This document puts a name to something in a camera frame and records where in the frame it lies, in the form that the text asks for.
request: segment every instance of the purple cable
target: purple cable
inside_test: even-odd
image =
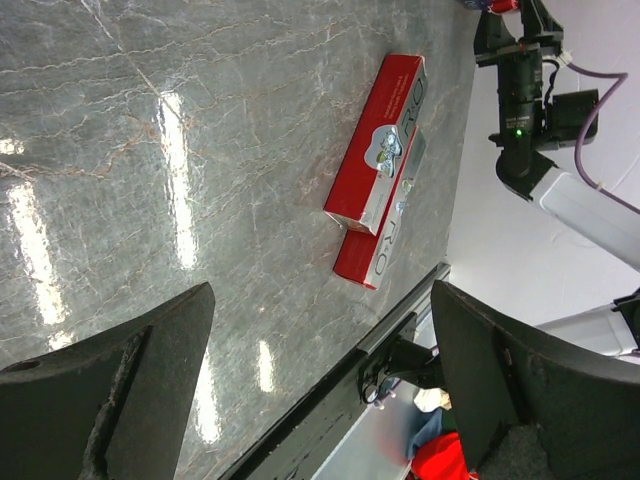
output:
[[[582,129],[580,129],[580,134],[578,135],[578,140],[576,141],[576,148],[575,148],[574,158],[575,158],[576,169],[578,170],[578,174],[580,175],[582,180],[584,180],[584,182],[587,185],[589,185],[592,188],[595,188],[596,190],[600,191],[603,195],[605,195],[605,196],[609,197],[610,199],[618,202],[620,205],[623,205],[623,206],[627,207],[632,212],[637,213],[638,215],[640,215],[640,208],[637,208],[637,207],[631,205],[630,203],[625,202],[620,197],[614,195],[613,193],[609,192],[608,190],[605,190],[604,188],[600,188],[600,186],[595,181],[593,181],[593,179],[591,177],[589,177],[589,174],[586,172],[586,170],[584,169],[584,166],[582,164],[582,145],[584,144],[584,140],[587,137],[587,131],[589,130],[589,127],[591,127],[591,124],[596,119],[596,116],[598,115],[598,112],[600,111],[600,109],[604,106],[604,104],[607,102],[607,100],[609,100],[611,98],[611,96],[616,92],[616,90],[618,90],[618,88],[620,88],[620,86],[624,83],[624,81],[629,77],[629,74],[628,73],[598,73],[598,72],[592,72],[591,70],[586,70],[586,69],[584,69],[582,67],[578,67],[577,65],[575,65],[573,63],[567,64],[567,67],[569,67],[571,70],[573,70],[576,73],[579,73],[581,75],[586,75],[588,77],[604,78],[604,79],[616,79],[616,82],[611,86],[611,88],[609,88],[609,90],[607,90],[607,93],[605,93],[602,96],[602,98],[596,104],[596,106],[593,108],[593,110],[591,110],[591,113],[587,117],[587,120],[584,122],[584,125],[582,126]]]

